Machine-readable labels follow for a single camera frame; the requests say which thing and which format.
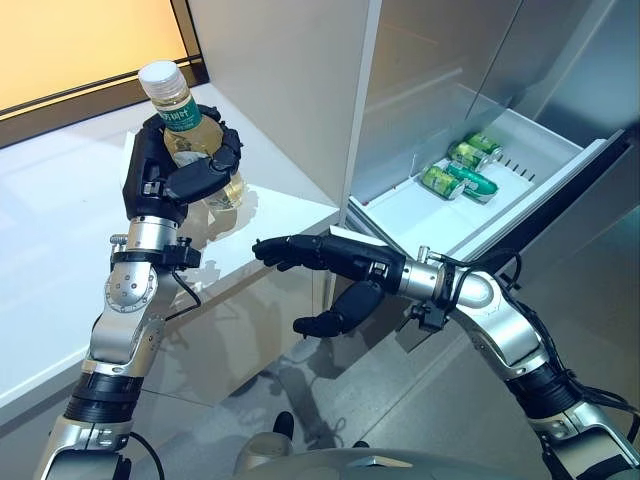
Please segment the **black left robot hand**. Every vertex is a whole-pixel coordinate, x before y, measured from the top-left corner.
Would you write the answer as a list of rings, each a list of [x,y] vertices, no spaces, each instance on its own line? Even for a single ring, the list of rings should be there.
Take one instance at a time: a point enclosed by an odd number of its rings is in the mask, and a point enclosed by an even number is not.
[[[199,104],[199,112],[222,130],[222,143],[211,155],[179,167],[164,143],[165,125],[158,114],[134,136],[122,195],[126,216],[153,216],[182,224],[188,205],[223,189],[237,173],[242,143],[238,132],[221,119],[217,108]]]

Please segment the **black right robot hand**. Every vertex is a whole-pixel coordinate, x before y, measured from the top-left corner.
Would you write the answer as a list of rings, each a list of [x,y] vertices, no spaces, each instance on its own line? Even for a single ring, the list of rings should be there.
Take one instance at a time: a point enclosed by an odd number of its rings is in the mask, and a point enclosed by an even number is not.
[[[296,333],[315,338],[336,337],[359,326],[387,294],[398,292],[406,262],[404,255],[388,246],[332,234],[258,240],[252,251],[265,266],[281,272],[301,266],[327,270],[353,282],[330,309],[293,322]]]

